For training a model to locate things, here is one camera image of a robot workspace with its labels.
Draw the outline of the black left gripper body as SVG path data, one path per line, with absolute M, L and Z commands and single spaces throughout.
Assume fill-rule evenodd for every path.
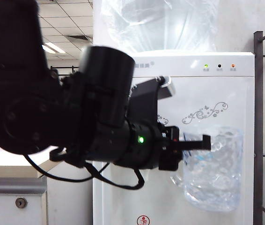
M 162 151 L 159 157 L 159 170 L 176 171 L 183 160 L 183 152 L 189 150 L 211 150 L 211 137 L 202 135 L 200 141 L 180 141 L 180 130 L 176 126 L 165 127 L 166 136 L 162 140 Z

